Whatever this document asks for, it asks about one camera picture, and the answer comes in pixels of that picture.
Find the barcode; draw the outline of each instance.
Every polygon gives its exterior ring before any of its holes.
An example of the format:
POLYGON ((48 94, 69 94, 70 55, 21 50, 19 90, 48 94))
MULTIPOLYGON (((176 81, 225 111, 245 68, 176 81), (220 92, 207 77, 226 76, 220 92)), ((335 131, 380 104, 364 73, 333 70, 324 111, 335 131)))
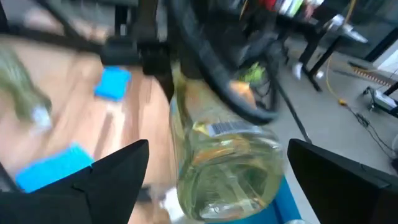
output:
POLYGON ((244 121, 224 122, 210 124, 207 126, 209 136, 219 136, 222 134, 238 134, 238 133, 261 133, 262 129, 253 124, 244 121))

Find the table surface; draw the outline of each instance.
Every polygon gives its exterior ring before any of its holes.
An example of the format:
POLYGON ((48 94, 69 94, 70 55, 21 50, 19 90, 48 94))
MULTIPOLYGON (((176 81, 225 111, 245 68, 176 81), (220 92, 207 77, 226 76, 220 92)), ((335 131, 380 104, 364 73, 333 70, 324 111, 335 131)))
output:
MULTIPOLYGON (((74 23, 87 37, 106 37, 104 28, 93 29, 82 21, 74 23)), ((41 24, 60 32, 59 26, 37 9, 26 15, 26 24, 41 24)), ((148 139, 150 158, 144 184, 165 189, 173 185, 169 104, 155 79, 144 76, 141 68, 131 68, 132 81, 126 96, 114 103, 93 96, 103 71, 98 56, 9 37, 1 37, 1 42, 13 46, 32 81, 53 104, 52 130, 38 133, 16 118, 12 101, 0 93, 0 161, 12 177, 31 162, 60 152, 72 142, 98 160, 138 139, 148 139)), ((287 176, 289 184, 294 178, 291 176, 287 176)), ((168 222, 163 211, 137 204, 129 223, 168 222)))

